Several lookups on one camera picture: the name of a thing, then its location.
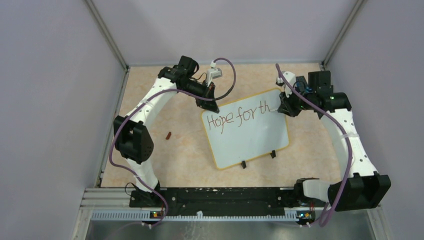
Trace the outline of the yellow framed whiteboard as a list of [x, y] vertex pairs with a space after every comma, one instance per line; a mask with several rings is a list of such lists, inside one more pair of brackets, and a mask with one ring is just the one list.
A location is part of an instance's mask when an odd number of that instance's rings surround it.
[[223, 104], [219, 113], [201, 113], [217, 169], [240, 165], [289, 146], [286, 115], [270, 112], [280, 106], [281, 92], [272, 88]]

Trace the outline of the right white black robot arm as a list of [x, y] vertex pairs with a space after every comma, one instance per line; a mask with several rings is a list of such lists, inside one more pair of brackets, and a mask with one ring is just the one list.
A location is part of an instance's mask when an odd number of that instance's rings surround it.
[[317, 178], [297, 181], [293, 200], [307, 206], [313, 199], [329, 203], [337, 212], [374, 209], [391, 187], [388, 175], [380, 174], [368, 157], [356, 130], [352, 105], [344, 92], [335, 92], [330, 71], [309, 72], [307, 77], [279, 71], [276, 85], [278, 113], [297, 117], [314, 111], [330, 136], [339, 162], [341, 181], [330, 183]]

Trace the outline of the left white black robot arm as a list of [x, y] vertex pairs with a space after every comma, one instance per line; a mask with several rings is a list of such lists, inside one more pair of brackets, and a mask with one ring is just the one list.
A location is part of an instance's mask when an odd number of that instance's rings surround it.
[[177, 94], [182, 93], [195, 99], [197, 107], [219, 113], [213, 80], [222, 77], [222, 70], [214, 59], [206, 71], [206, 78], [194, 78], [200, 65], [188, 56], [181, 56], [178, 64], [162, 68], [152, 87], [136, 107], [124, 116], [118, 115], [113, 121], [113, 140], [108, 160], [114, 166], [133, 174], [137, 183], [134, 198], [148, 207], [166, 204], [160, 194], [160, 183], [156, 177], [150, 157], [154, 142], [149, 129], [163, 107]]

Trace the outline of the red marker cap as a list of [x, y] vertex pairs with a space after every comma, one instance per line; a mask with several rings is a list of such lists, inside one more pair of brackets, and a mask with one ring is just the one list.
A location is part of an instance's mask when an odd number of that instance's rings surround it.
[[170, 139], [170, 137], [171, 137], [171, 135], [172, 135], [172, 133], [171, 132], [169, 132], [168, 134], [167, 134], [167, 136], [166, 136], [166, 140], [169, 140]]

